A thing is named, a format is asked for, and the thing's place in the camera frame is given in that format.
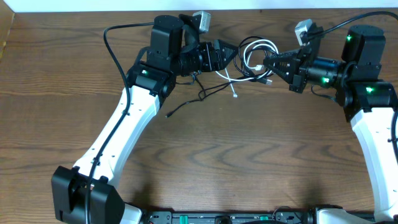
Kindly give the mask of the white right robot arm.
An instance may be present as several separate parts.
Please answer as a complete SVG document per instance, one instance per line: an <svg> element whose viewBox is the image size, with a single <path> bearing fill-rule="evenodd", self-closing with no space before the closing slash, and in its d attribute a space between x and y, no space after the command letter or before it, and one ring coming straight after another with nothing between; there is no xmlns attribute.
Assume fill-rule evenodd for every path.
<svg viewBox="0 0 398 224"><path fill-rule="evenodd" d="M382 29L370 25L349 28L341 60L318 56L323 28L310 19L295 27L300 48L263 61L302 93L307 84L334 88L364 154L374 198L375 223L397 223L397 94L381 80L386 44Z"/></svg>

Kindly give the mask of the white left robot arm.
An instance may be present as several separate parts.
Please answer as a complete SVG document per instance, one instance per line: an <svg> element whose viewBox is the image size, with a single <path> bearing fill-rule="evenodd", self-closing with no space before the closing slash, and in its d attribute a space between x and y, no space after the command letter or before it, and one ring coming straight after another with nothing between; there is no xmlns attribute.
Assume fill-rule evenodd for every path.
<svg viewBox="0 0 398 224"><path fill-rule="evenodd" d="M179 76L225 69L237 48L222 40L202 42L211 16L161 15L150 23L150 44L122 71L120 101L86 153L72 168L60 166L51 184L55 217L65 223L139 223L143 212L118 194L126 161Z"/></svg>

